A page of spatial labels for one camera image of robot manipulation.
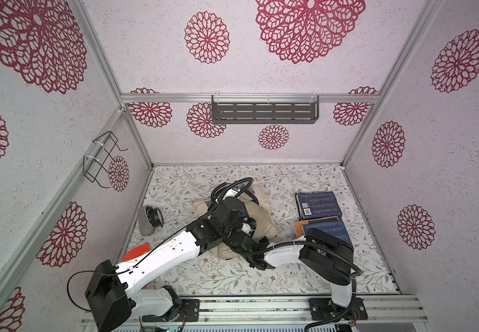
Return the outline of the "cream canvas tote bag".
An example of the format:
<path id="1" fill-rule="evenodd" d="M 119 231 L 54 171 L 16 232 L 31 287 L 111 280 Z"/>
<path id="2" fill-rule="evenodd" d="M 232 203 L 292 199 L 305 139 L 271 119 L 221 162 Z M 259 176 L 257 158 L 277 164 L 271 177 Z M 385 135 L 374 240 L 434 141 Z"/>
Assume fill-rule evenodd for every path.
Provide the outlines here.
<path id="1" fill-rule="evenodd" d="M 259 204 L 249 196 L 249 192 L 256 197 Z M 271 240 L 279 235 L 280 231 L 276 223 L 271 219 L 268 197 L 257 180 L 253 181 L 251 187 L 239 197 L 239 200 L 245 204 L 249 217 L 256 220 L 253 240 L 258 242 L 263 237 Z M 210 199 L 195 201 L 192 203 L 192 206 L 196 215 L 200 217 L 207 212 L 210 206 Z M 231 260 L 239 257 L 239 254 L 234 253 L 226 244 L 220 244 L 211 249 L 210 252 L 221 260 Z"/>

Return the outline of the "blue book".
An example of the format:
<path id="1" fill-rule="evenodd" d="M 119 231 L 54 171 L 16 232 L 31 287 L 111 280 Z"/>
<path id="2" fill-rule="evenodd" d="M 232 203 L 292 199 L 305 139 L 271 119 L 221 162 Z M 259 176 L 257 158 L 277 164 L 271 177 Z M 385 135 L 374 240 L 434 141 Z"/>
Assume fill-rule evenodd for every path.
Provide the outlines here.
<path id="1" fill-rule="evenodd" d="M 342 211 L 333 192 L 298 192 L 295 194 L 300 220 L 342 217 Z"/>
<path id="2" fill-rule="evenodd" d="M 352 240 L 350 235 L 347 232 L 346 226 L 343 221 L 333 220 L 333 221 L 315 221 L 314 223 L 308 223 L 303 226 L 304 234 L 307 233 L 310 229 L 317 229 L 332 235 L 337 239 L 340 239 L 350 245 L 352 245 Z"/>

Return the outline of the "black orange spine book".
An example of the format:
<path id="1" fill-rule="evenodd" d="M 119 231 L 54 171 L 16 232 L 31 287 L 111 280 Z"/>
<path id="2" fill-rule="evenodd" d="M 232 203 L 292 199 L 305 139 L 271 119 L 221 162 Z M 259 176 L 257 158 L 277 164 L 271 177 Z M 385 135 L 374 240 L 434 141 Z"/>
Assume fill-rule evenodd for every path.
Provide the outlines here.
<path id="1" fill-rule="evenodd" d="M 325 218 L 308 219 L 308 220 L 305 219 L 305 220 L 301 220 L 301 221 L 296 221 L 294 223 L 296 236 L 301 237 L 305 234 L 305 231 L 303 230 L 303 227 L 305 225 L 323 223 L 323 222 L 328 222 L 328 221 L 339 221 L 339 220 L 340 220 L 339 216 L 334 216 L 334 217 L 325 217 Z"/>

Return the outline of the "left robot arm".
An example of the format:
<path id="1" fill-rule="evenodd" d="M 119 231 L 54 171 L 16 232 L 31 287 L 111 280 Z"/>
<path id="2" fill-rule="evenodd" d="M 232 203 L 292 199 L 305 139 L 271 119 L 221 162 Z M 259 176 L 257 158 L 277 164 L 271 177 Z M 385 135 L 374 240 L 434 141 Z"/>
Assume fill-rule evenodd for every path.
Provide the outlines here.
<path id="1" fill-rule="evenodd" d="M 84 292 L 99 331 L 113 331 L 144 309 L 138 292 L 175 266 L 226 243 L 248 218 L 239 199 L 253 183 L 251 177 L 220 186 L 206 214 L 167 238 L 155 249 L 119 264 L 106 260 L 97 265 Z"/>

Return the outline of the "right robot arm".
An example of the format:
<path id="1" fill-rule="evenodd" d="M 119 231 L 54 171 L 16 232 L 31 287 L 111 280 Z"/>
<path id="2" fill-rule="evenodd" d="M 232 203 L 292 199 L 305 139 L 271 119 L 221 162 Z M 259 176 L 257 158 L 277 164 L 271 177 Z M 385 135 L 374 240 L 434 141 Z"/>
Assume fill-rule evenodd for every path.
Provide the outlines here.
<path id="1" fill-rule="evenodd" d="M 259 270 L 300 264 L 328 282 L 332 303 L 348 308 L 355 296 L 356 277 L 362 274 L 354 264 L 354 246 L 343 221 L 307 224 L 304 235 L 288 242 L 256 241 L 234 227 L 224 243 Z"/>

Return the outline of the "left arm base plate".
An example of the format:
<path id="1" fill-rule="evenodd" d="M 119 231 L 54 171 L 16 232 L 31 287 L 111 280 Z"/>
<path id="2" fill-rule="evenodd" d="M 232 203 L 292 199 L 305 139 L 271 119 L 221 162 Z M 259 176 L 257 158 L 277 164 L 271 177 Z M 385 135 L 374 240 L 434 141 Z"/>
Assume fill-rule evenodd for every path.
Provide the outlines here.
<path id="1" fill-rule="evenodd" d="M 144 315 L 142 322 L 198 322 L 201 301 L 199 299 L 181 299 L 162 316 Z"/>

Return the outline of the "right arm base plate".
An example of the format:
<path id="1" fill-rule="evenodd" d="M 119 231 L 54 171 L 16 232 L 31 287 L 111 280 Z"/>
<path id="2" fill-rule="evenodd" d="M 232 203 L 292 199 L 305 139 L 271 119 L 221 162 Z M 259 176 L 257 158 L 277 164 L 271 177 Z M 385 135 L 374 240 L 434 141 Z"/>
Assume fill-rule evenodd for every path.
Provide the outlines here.
<path id="1" fill-rule="evenodd" d="M 331 320 L 332 322 L 338 322 L 340 320 L 368 319 L 364 301 L 360 297 L 355 298 L 350 309 L 336 305 L 329 297 L 310 298 L 308 303 L 314 321 Z"/>

